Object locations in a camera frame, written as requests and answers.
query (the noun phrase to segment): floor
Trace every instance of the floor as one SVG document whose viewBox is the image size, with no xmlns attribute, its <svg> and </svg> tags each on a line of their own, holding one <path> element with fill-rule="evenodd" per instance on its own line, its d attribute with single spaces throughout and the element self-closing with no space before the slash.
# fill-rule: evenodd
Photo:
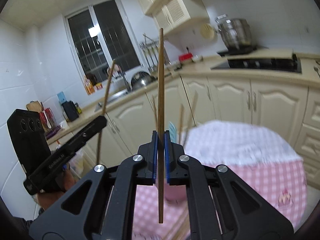
<svg viewBox="0 0 320 240">
<path fill-rule="evenodd" d="M 320 199 L 320 190 L 315 189 L 308 185 L 307 207 L 303 214 L 301 222 L 296 229 L 298 229 L 306 221 L 306 219 L 309 217 L 309 215 L 312 213 L 313 209 L 317 205 L 319 199 Z"/>
</svg>

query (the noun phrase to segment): window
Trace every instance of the window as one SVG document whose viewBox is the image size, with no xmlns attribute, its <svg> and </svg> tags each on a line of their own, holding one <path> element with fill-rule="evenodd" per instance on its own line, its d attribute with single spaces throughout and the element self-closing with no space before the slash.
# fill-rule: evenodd
<svg viewBox="0 0 320 240">
<path fill-rule="evenodd" d="M 108 78 L 113 59 L 123 72 L 140 65 L 115 0 L 109 0 L 68 19 L 84 74 L 93 85 Z"/>
</svg>

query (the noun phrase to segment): wooden cutting board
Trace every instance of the wooden cutting board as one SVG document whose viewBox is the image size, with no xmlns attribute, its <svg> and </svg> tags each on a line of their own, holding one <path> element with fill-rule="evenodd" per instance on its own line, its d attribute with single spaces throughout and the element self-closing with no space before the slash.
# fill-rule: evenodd
<svg viewBox="0 0 320 240">
<path fill-rule="evenodd" d="M 29 104 L 27 104 L 27 109 L 29 111 L 34 111 L 38 113 L 42 111 L 42 107 L 39 101 L 31 101 Z"/>
</svg>

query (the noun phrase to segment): human hand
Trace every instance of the human hand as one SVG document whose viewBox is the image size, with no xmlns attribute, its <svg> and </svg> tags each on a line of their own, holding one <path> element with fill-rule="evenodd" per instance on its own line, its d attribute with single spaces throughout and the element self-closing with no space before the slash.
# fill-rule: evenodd
<svg viewBox="0 0 320 240">
<path fill-rule="evenodd" d="M 76 183 L 75 179 L 73 178 L 71 172 L 69 170 L 64 171 L 63 175 L 63 187 L 67 191 L 69 190 L 74 184 Z M 38 193 L 38 203 L 44 210 L 49 208 L 53 203 L 55 203 L 64 192 L 52 192 L 52 193 Z"/>
</svg>

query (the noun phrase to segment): window pane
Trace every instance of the window pane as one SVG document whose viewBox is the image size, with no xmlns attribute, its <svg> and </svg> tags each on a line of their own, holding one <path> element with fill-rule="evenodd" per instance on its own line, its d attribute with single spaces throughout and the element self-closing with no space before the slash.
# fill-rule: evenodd
<svg viewBox="0 0 320 240">
<path fill-rule="evenodd" d="M 115 0 L 100 3 L 93 8 L 112 59 L 116 60 L 123 71 L 139 66 L 140 62 Z"/>
<path fill-rule="evenodd" d="M 89 10 L 68 19 L 73 42 L 84 73 L 95 85 L 106 80 L 108 63 L 97 37 L 90 37 L 88 29 L 93 27 Z"/>
</svg>

